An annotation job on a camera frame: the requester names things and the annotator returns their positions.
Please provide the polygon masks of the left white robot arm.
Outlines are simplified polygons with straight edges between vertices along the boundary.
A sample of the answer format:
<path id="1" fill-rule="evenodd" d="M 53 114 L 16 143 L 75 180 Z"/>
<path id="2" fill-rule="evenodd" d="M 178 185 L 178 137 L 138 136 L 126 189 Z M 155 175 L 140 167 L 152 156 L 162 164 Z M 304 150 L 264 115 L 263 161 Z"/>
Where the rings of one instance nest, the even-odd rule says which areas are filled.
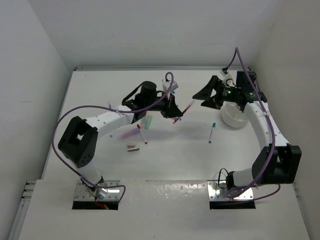
<path id="1" fill-rule="evenodd" d="M 174 80 L 163 80 L 163 90 L 154 82 L 144 81 L 129 93 L 116 109 L 94 117 L 73 117 L 67 125 L 58 149 L 76 167 L 82 182 L 95 192 L 103 177 L 93 163 L 99 138 L 122 126 L 131 125 L 144 118 L 148 111 L 160 112 L 166 119 L 182 117 L 172 90 L 178 87 Z"/>

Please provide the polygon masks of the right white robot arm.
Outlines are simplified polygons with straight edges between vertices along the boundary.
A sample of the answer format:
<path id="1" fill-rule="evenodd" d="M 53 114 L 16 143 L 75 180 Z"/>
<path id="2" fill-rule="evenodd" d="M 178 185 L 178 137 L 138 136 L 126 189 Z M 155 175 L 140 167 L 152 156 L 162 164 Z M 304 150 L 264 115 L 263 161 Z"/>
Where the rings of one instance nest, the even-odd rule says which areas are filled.
<path id="1" fill-rule="evenodd" d="M 248 80 L 241 86 L 227 86 L 218 76 L 196 93 L 201 106 L 219 110 L 227 103 L 236 104 L 244 113 L 257 137 L 260 153 L 251 168 L 231 171 L 226 177 L 229 194 L 262 185 L 292 184 L 296 178 L 302 150 L 283 136 L 269 112 L 267 98 Z"/>

